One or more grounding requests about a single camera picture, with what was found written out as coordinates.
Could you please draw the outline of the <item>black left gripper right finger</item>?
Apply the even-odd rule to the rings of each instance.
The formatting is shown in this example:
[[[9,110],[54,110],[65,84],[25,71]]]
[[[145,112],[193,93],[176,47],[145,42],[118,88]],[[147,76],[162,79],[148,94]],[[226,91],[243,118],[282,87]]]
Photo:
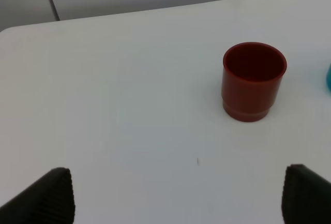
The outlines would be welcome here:
[[[330,223],[330,182],[305,165],[288,166],[281,210],[286,224]]]

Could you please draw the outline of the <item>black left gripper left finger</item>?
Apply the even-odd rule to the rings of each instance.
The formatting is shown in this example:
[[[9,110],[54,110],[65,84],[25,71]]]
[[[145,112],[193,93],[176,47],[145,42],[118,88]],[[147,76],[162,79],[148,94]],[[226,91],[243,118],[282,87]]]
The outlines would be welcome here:
[[[74,223],[70,170],[54,168],[1,206],[1,223]]]

